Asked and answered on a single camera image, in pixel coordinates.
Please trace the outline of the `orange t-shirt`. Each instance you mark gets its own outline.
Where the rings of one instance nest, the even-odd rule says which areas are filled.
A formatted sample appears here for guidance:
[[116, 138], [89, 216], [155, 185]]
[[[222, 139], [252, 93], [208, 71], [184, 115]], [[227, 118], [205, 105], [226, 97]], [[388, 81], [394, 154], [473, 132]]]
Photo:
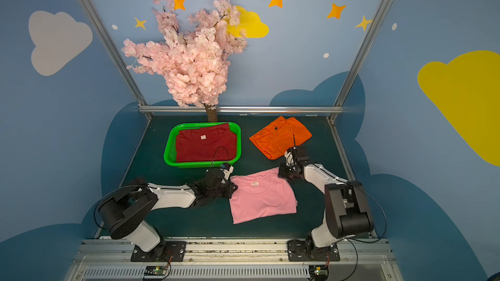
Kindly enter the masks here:
[[265, 128], [250, 136], [249, 140], [270, 160], [278, 159], [294, 146], [312, 137], [312, 133], [295, 117], [279, 117]]

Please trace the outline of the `pink t-shirt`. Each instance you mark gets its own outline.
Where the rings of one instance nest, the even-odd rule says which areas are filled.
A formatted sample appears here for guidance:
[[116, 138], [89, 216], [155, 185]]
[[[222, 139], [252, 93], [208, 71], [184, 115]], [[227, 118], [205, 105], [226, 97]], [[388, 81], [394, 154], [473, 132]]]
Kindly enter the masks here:
[[278, 177], [278, 168], [246, 176], [233, 176], [237, 186], [229, 200], [235, 225], [255, 219], [297, 212], [298, 202], [290, 184]]

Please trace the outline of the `dark red t-shirt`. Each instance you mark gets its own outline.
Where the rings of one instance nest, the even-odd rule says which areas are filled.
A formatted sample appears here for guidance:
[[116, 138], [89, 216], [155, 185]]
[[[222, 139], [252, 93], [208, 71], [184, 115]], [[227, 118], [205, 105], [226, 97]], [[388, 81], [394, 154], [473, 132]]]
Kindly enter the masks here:
[[182, 130], [176, 138], [177, 163], [229, 161], [236, 157], [237, 134], [228, 123]]

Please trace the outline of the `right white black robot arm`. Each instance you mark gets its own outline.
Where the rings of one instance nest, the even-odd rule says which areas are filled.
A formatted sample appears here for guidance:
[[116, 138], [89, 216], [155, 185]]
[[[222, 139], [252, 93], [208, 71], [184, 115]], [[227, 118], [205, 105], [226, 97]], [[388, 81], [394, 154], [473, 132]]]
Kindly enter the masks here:
[[285, 151], [285, 162], [279, 166], [278, 177], [287, 181], [304, 180], [324, 195], [323, 222], [311, 231], [313, 247], [326, 248], [341, 239], [353, 238], [374, 229], [363, 185], [340, 178], [319, 163], [311, 163], [304, 146], [294, 146]]

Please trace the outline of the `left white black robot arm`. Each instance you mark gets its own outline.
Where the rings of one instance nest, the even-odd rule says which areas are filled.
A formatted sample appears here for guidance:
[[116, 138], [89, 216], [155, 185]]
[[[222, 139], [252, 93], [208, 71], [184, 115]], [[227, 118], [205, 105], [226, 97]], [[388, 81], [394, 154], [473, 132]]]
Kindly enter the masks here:
[[233, 170], [232, 165], [223, 163], [208, 169], [204, 178], [183, 186], [161, 186], [138, 178], [104, 196], [95, 213], [112, 239], [126, 239], [158, 261], [166, 246], [158, 231], [146, 222], [149, 213], [156, 209], [198, 208], [218, 198], [230, 199], [238, 188], [230, 180]]

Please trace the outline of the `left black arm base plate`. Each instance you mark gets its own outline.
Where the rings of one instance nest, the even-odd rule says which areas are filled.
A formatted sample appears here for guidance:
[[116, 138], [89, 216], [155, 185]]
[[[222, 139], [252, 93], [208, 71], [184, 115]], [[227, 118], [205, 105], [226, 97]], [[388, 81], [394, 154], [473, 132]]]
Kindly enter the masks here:
[[155, 246], [151, 251], [145, 252], [135, 245], [131, 262], [182, 262], [186, 254], [186, 241], [164, 240]]

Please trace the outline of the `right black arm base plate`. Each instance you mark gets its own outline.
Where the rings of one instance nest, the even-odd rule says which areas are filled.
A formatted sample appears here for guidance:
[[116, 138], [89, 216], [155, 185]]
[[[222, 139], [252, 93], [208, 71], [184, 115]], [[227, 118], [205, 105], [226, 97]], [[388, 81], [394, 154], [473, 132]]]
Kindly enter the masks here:
[[289, 261], [340, 261], [336, 244], [327, 247], [317, 247], [312, 239], [291, 239], [287, 241]]

